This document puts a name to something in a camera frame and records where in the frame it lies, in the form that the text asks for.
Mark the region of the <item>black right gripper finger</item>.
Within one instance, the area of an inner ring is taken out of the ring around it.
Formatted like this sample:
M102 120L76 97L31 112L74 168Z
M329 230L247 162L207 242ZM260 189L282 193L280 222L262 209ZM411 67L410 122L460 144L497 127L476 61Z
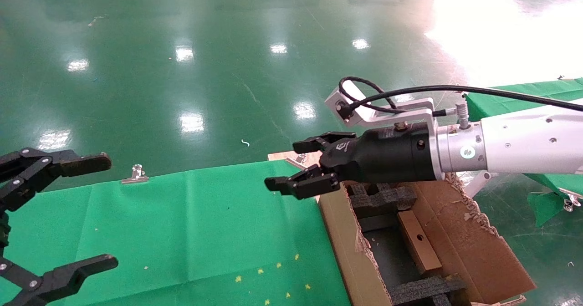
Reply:
M333 171L312 165L291 177L268 177L264 184L271 192L293 196L297 200L328 194L341 189L338 175Z
M313 152L323 152L333 143L343 139L354 139L356 133L350 132L327 132L318 136L306 138L293 143L293 151L297 154L307 154Z

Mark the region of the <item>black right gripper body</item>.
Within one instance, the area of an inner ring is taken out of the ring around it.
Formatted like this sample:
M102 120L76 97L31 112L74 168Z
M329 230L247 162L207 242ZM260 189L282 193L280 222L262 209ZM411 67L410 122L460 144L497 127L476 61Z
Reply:
M403 132L382 127L343 138L323 150L319 164L337 174L339 181L393 184L437 179L426 123L414 123Z

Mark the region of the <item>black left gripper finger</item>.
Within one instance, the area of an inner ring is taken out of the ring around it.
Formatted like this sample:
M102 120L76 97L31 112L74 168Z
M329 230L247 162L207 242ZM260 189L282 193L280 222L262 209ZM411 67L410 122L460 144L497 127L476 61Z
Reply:
M0 158L0 208L17 211L59 177L78 177L109 170L106 153L77 155L73 150L42 152L22 149Z
M118 266L114 256L94 256L86 260L68 263L35 275L16 263L2 257L0 275L21 291L5 303L5 306L46 306L51 302L77 294L85 279L91 275L112 270Z

